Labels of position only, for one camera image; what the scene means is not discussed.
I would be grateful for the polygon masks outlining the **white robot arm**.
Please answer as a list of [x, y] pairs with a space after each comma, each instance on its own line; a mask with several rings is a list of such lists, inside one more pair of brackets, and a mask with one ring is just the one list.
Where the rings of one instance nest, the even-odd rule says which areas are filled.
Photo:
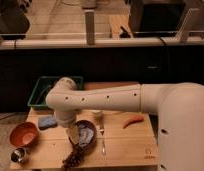
[[63, 77], [49, 91], [46, 104], [57, 122], [75, 122], [77, 109], [142, 112], [158, 117], [158, 171], [204, 171], [204, 85], [134, 84], [78, 90]]

